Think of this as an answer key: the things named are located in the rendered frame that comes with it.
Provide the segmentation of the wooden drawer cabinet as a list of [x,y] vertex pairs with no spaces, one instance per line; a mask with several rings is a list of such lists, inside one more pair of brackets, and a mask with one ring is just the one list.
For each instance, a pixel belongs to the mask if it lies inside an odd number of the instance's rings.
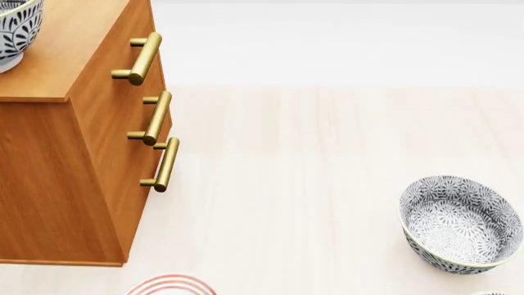
[[20,63],[0,73],[0,263],[120,267],[164,150],[145,131],[167,91],[160,49],[142,85],[112,79],[157,32],[151,0],[43,0]]

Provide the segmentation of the floral patterned ceramic bowl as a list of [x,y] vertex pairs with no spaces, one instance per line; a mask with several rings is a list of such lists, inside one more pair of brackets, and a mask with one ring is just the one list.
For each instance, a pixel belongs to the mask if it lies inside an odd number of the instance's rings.
[[444,272],[476,275],[524,248],[524,223],[494,189],[452,175],[427,176],[400,195],[398,214],[409,246]]

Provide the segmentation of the leaf patterned ceramic bowl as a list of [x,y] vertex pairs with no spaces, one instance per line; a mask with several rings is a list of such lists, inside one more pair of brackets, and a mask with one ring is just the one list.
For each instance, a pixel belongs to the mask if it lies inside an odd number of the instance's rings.
[[17,66],[43,23],[43,0],[0,0],[0,73]]

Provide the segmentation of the red striped white plate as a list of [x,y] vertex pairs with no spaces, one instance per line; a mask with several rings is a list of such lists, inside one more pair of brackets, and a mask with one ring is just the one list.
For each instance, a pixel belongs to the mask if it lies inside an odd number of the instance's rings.
[[136,284],[125,295],[217,295],[206,282],[189,275],[159,275]]

